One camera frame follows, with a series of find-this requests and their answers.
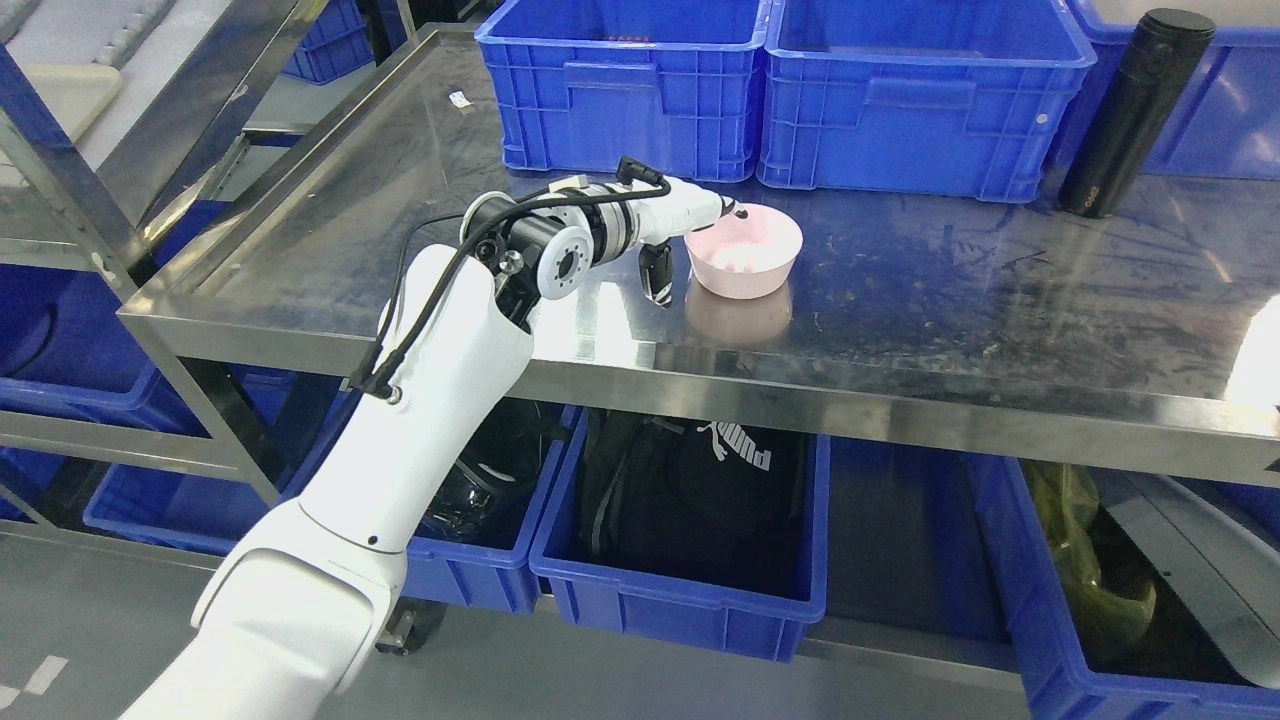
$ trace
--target pink bowl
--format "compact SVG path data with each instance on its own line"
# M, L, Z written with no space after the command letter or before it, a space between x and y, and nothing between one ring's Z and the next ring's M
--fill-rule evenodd
M781 210L744 208L745 219L726 215L685 236L698 282L733 300L764 297L782 287L803 243L800 225Z

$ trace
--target stainless steel table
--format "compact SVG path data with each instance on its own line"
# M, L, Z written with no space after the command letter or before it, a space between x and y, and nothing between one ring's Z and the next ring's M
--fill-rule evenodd
M547 182L503 168L470 35L435 32L364 90L125 322L180 356L347 374L410 228ZM470 106L449 101L458 90ZM1102 222L1047 200L721 190L804 228L786 288L717 299L677 247L680 297L662 310L623 259L538 309L516 393L1280 486L1280 365L1267 361L1280 328L1260 314L1280 295L1280 183L1143 177ZM436 228L415 245L456 232Z

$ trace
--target floor marking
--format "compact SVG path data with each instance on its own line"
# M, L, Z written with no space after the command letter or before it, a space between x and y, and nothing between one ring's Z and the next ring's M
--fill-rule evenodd
M49 689L49 685L54 684L63 667L67 667L67 659L50 655L40 664L40 667L36 667L36 671L31 674L31 679L27 680L27 685L22 689L31 694L45 694L45 691Z

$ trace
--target white robotic arm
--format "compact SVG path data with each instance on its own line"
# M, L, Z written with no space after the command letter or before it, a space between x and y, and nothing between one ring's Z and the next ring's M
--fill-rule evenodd
M741 214L714 192L630 168L635 177L620 168L623 184L571 179L525 204L481 196L463 220L462 250L417 255L388 336L403 359L371 375L372 392L307 488L227 556L192 614L196 638L122 717L305 719L351 684L399 597L422 514L529 364L532 338L522 328L532 305L568 295L591 266L632 246L663 249ZM461 263L457 252L467 254ZM671 261L657 255L657 265L641 258L641 273L666 305ZM412 318L424 311L415 333Z

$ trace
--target black thermos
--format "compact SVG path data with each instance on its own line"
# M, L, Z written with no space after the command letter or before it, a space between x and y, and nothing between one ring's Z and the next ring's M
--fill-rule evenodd
M1160 8L1138 20L1057 200L1085 218L1115 213L1213 40L1213 20Z

